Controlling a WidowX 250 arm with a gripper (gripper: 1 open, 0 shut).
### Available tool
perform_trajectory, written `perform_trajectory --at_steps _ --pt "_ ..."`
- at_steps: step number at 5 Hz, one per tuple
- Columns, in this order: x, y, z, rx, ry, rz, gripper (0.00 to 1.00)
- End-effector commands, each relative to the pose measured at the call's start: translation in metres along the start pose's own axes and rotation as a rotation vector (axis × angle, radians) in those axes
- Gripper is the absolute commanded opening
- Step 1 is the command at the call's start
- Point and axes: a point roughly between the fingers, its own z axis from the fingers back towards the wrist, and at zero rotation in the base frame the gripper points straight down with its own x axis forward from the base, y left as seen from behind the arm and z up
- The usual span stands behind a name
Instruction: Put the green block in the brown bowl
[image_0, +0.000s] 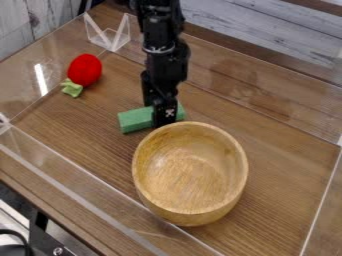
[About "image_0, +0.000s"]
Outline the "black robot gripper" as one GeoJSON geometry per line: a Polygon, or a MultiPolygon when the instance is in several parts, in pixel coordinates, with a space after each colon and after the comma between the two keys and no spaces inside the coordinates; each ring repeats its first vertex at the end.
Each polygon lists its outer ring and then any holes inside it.
{"type": "Polygon", "coordinates": [[[176,121],[177,85],[187,80],[191,50],[187,44],[169,48],[144,47],[145,69],[140,74],[142,102],[153,107],[152,121],[156,128],[176,121]]]}

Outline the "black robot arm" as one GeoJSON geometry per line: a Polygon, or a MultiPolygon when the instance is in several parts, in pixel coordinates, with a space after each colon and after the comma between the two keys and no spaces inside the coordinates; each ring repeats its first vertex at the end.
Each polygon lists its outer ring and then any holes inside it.
{"type": "Polygon", "coordinates": [[[142,102],[152,107],[152,125],[176,121],[177,85],[187,80],[191,50],[180,38],[184,16],[180,0],[134,0],[145,69],[140,74],[142,102]]]}

